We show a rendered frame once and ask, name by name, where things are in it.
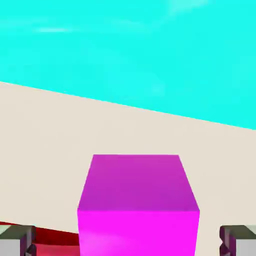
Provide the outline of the small magenta cube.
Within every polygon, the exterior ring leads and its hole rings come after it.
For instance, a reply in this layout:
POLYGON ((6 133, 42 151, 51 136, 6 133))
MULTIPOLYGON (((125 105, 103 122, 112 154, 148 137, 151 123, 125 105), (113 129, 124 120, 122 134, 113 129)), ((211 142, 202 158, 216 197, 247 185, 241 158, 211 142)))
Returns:
POLYGON ((80 256, 195 256, 199 218, 178 155, 95 154, 77 208, 80 256))

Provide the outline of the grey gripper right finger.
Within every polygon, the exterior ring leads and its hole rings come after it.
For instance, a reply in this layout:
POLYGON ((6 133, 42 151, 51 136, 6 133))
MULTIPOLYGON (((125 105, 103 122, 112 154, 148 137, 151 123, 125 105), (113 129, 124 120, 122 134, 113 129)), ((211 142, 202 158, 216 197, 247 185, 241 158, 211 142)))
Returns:
POLYGON ((219 256, 256 256, 256 225, 222 225, 219 256))

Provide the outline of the large cyan box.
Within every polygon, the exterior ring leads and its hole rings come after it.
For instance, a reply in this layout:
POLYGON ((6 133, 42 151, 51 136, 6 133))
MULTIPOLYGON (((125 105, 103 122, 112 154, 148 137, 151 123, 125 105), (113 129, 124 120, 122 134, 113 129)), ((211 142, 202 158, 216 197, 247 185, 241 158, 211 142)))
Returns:
POLYGON ((256 130, 256 0, 0 0, 0 81, 256 130))

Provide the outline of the large red box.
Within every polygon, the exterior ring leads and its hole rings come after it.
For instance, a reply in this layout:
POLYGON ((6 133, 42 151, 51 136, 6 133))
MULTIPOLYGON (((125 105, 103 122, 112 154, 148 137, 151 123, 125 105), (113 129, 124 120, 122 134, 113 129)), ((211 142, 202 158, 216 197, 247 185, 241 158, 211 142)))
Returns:
MULTIPOLYGON (((21 225, 0 221, 0 225, 21 225)), ((36 256, 80 256, 77 233, 36 227, 36 256)))

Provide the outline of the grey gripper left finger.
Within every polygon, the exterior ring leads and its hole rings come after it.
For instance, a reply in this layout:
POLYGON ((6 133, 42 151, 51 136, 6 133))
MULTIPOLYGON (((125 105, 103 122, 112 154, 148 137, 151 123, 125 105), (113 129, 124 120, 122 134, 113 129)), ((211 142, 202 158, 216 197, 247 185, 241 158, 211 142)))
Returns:
POLYGON ((0 225, 0 256, 37 256, 36 227, 0 225))

